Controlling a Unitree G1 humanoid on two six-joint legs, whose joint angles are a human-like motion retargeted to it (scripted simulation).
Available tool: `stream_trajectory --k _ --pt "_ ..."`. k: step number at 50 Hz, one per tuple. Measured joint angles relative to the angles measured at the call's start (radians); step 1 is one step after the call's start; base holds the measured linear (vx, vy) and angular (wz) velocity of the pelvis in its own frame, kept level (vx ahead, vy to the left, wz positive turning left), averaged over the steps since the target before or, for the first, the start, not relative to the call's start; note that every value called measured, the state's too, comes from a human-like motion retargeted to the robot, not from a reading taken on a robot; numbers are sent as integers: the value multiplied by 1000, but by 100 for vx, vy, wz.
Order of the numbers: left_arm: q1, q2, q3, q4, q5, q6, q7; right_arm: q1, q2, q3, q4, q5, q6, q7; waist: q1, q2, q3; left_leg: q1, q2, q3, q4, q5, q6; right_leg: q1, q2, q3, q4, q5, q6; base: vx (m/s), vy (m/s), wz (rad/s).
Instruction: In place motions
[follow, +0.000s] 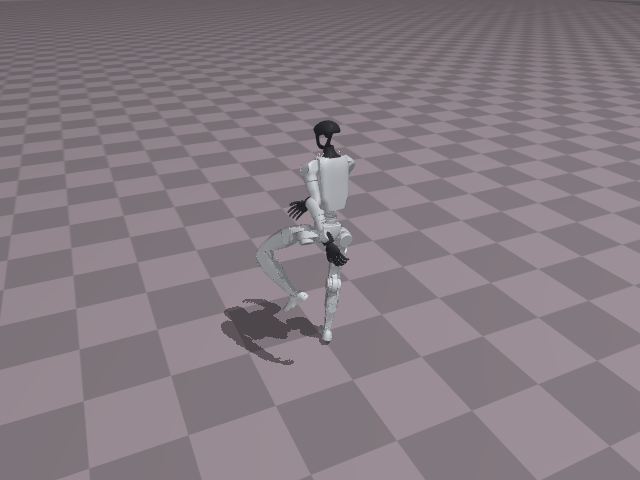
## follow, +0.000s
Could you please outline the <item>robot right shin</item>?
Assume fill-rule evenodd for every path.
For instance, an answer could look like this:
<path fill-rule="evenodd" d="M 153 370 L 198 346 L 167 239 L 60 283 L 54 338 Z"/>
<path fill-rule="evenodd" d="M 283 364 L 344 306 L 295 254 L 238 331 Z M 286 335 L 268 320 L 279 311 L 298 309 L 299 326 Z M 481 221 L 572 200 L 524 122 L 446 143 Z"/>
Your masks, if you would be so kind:
<path fill-rule="evenodd" d="M 338 301 L 339 301 L 339 291 L 341 289 L 341 280 L 338 278 L 338 289 L 336 293 L 327 292 L 325 295 L 325 322 L 324 322 L 324 330 L 328 327 L 328 330 L 331 329 L 333 315 L 336 311 Z"/>

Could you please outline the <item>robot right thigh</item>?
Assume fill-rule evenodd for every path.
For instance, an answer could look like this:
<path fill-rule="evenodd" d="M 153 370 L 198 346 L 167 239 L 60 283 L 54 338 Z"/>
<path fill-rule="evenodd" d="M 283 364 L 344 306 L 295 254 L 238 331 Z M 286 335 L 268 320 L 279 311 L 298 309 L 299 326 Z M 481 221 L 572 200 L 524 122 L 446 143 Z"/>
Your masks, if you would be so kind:
<path fill-rule="evenodd" d="M 343 254 L 344 257 L 346 257 L 346 254 L 347 254 L 346 246 L 350 245 L 351 242 L 352 242 L 352 235 L 346 228 L 341 227 L 340 238 L 338 241 L 335 241 L 333 243 L 339 248 L 340 252 Z M 326 283 L 325 283 L 325 289 L 327 290 L 327 292 L 328 291 L 330 291 L 330 293 L 337 292 L 338 278 L 340 279 L 341 268 L 342 268 L 341 265 L 335 266 L 333 262 L 332 263 L 329 262 L 328 278 L 326 278 Z"/>

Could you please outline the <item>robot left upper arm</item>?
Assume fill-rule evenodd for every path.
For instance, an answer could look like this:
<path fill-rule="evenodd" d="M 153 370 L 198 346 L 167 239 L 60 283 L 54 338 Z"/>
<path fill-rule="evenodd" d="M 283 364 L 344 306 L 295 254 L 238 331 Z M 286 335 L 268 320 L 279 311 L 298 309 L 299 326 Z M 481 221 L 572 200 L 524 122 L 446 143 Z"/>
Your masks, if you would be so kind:
<path fill-rule="evenodd" d="M 318 170 L 319 170 L 319 167 L 318 167 L 318 160 L 317 159 L 309 161 L 309 162 L 303 164 L 301 166 L 301 168 L 300 168 L 300 172 L 301 172 L 301 175 L 304 178 L 306 189 L 307 189 L 308 193 L 310 194 L 310 198 L 313 198 L 316 201 L 316 203 L 318 204 L 319 208 L 320 208 L 321 207 L 321 197 L 320 197 L 319 185 L 318 185 L 318 180 L 317 180 L 317 172 L 318 172 Z"/>

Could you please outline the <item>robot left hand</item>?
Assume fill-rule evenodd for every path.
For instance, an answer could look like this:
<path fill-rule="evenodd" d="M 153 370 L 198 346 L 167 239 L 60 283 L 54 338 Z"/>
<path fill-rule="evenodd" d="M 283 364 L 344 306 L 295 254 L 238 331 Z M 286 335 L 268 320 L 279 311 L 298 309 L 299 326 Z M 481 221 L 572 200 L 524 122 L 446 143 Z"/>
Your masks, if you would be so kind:
<path fill-rule="evenodd" d="M 323 243 L 323 242 L 322 243 L 323 243 L 324 246 L 326 246 L 326 256 L 327 256 L 328 261 L 331 262 L 331 263 L 333 262 L 333 264 L 335 266 L 340 266 L 340 265 L 343 266 L 345 263 L 347 263 L 349 258 L 344 257 L 343 254 L 340 252 L 339 248 L 333 243 L 334 239 L 333 239 L 333 237 L 332 237 L 330 232 L 327 232 L 327 236 L 329 238 L 329 241 L 326 242 L 326 243 Z M 344 261 L 344 260 L 346 260 L 346 261 Z"/>

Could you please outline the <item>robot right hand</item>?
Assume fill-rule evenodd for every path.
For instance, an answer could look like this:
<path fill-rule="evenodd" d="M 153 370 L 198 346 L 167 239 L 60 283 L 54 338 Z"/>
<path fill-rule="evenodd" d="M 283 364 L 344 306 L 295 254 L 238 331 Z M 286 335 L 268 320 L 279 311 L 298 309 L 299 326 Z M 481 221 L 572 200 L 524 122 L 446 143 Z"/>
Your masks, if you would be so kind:
<path fill-rule="evenodd" d="M 309 196 L 308 198 L 310 198 L 310 196 Z M 307 200 L 308 198 L 306 198 L 306 199 L 305 199 L 305 201 L 303 201 L 303 200 L 301 200 L 301 201 L 295 201 L 295 202 L 292 202 L 291 204 L 289 204 L 290 206 L 292 206 L 292 205 L 294 205 L 294 204 L 297 204 L 297 205 L 293 206 L 292 208 L 290 208 L 290 209 L 288 210 L 288 212 L 287 212 L 287 213 L 289 213 L 292 209 L 294 209 L 294 208 L 296 208 L 296 207 L 297 207 L 295 210 L 293 210 L 293 211 L 291 212 L 291 214 L 290 214 L 289 216 L 291 216 L 294 212 L 296 212 L 297 210 L 299 210 L 299 211 L 297 211 L 297 212 L 293 215 L 292 219 L 294 219 L 294 217 L 295 217 L 298 213 L 300 213 L 300 212 L 301 212 L 301 213 L 297 216 L 297 218 L 296 218 L 296 221 L 297 221 L 297 219 L 298 219 L 298 218 L 299 218 L 303 213 L 305 213 L 305 212 L 308 210 L 308 209 L 306 208 L 306 200 Z"/>

